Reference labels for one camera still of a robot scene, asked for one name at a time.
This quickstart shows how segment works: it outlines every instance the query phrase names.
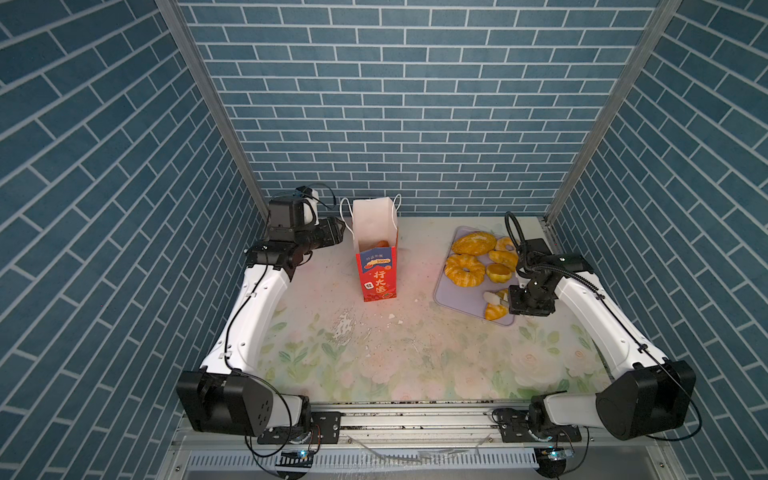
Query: red carton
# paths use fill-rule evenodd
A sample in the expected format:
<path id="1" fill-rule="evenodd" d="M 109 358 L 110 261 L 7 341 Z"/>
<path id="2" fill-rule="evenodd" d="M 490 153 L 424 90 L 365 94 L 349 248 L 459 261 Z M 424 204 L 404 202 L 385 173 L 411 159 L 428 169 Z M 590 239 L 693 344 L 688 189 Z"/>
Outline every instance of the red carton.
<path id="1" fill-rule="evenodd" d="M 397 245 L 372 248 L 356 256 L 363 299 L 372 302 L 397 297 Z"/>
<path id="2" fill-rule="evenodd" d="M 349 205 L 346 198 L 343 202 Z M 398 207 L 389 197 L 352 202 L 352 228 L 349 225 L 347 228 L 352 233 L 362 297 L 366 302 L 397 297 Z M 339 211 L 343 220 L 341 207 Z"/>

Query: brick wallpaper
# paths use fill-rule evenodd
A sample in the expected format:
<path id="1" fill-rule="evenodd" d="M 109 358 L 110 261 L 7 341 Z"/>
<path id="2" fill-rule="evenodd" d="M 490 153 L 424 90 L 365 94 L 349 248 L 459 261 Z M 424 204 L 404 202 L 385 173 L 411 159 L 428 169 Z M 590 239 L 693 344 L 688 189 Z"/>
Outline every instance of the brick wallpaper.
<path id="1" fill-rule="evenodd" d="M 544 213 L 656 3 L 181 2 L 267 194 L 462 216 Z"/>
<path id="2" fill-rule="evenodd" d="M 0 2 L 0 478 L 153 477 L 259 227 L 152 0 Z"/>
<path id="3" fill-rule="evenodd" d="M 767 25 L 764 0 L 684 0 L 557 221 L 695 368 L 689 478 L 768 477 Z"/>

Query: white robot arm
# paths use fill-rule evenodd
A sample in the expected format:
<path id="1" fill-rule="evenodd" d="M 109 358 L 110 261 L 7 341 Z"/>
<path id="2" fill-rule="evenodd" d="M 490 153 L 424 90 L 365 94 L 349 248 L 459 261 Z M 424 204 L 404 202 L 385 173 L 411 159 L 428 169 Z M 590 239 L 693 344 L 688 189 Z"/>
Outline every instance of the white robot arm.
<path id="1" fill-rule="evenodd" d="M 603 392 L 535 396 L 528 413 L 531 431 L 545 438 L 558 425 L 585 425 L 605 428 L 627 440 L 682 426 L 696 381 L 694 371 L 684 361 L 671 362 L 651 344 L 610 298 L 581 255 L 553 255 L 542 239 L 525 240 L 513 214 L 507 213 L 505 219 L 518 247 L 518 276 L 528 279 L 524 286 L 509 287 L 508 302 L 504 302 L 509 312 L 547 316 L 556 304 L 570 309 L 615 378 Z M 519 243 L 509 220 L 517 227 Z M 499 300 L 494 294 L 486 298 Z"/>
<path id="2" fill-rule="evenodd" d="M 286 427 L 286 438 L 309 432 L 310 402 L 280 395 L 257 374 L 257 357 L 277 302 L 296 268 L 313 250 L 341 243 L 335 218 L 319 219 L 317 194 L 299 187 L 269 204 L 268 240 L 247 252 L 239 293 L 214 347 L 194 371 L 184 371 L 176 391 L 192 427 L 199 432 L 258 436 Z"/>

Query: pastry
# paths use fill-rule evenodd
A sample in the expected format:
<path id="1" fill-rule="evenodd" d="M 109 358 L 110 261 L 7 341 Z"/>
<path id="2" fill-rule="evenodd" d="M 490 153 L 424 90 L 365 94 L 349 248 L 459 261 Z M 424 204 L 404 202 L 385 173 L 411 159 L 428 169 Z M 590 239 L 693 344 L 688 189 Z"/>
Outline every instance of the pastry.
<path id="1" fill-rule="evenodd" d="M 485 265 L 472 255 L 451 255 L 445 261 L 445 275 L 458 286 L 477 286 L 485 278 Z"/>
<path id="2" fill-rule="evenodd" d="M 488 258 L 494 263 L 500 263 L 512 271 L 518 266 L 518 254 L 516 252 L 502 252 L 500 250 L 491 250 L 488 252 Z"/>
<path id="3" fill-rule="evenodd" d="M 496 240 L 496 248 L 494 250 L 499 250 L 501 252 L 514 252 L 515 251 L 515 244 L 512 243 L 512 239 L 509 237 L 502 237 L 498 240 Z"/>
<path id="4" fill-rule="evenodd" d="M 507 289 L 499 290 L 496 292 L 496 295 L 498 295 L 499 298 L 502 300 L 507 300 L 508 292 Z M 498 320 L 502 318 L 504 315 L 509 313 L 509 310 L 506 306 L 503 305 L 492 305 L 490 303 L 485 305 L 485 319 L 486 320 Z"/>
<path id="5" fill-rule="evenodd" d="M 491 263 L 485 268 L 485 273 L 493 283 L 508 282 L 512 278 L 512 270 L 500 263 Z"/>
<path id="6" fill-rule="evenodd" d="M 485 255 L 496 246 L 496 237 L 486 232 L 472 232 L 456 240 L 451 246 L 454 253 Z"/>
<path id="7" fill-rule="evenodd" d="M 503 305 L 491 305 L 490 303 L 485 306 L 485 319 L 486 320 L 498 320 L 504 315 L 509 313 L 506 306 Z"/>

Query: table surface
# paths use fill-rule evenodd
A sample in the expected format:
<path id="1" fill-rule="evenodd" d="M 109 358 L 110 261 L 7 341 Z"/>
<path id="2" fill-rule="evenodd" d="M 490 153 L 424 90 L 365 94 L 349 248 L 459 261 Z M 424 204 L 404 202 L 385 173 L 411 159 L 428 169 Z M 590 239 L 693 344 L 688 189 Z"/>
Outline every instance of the table surface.
<path id="1" fill-rule="evenodd" d="M 520 218 L 527 238 L 538 219 Z M 397 298 L 365 303 L 352 238 L 317 250 L 296 270 L 257 370 L 281 392 L 313 402 L 529 399 L 597 392 L 610 380 L 573 313 L 500 326 L 433 301 L 455 229 L 505 234 L 503 217 L 400 219 Z"/>

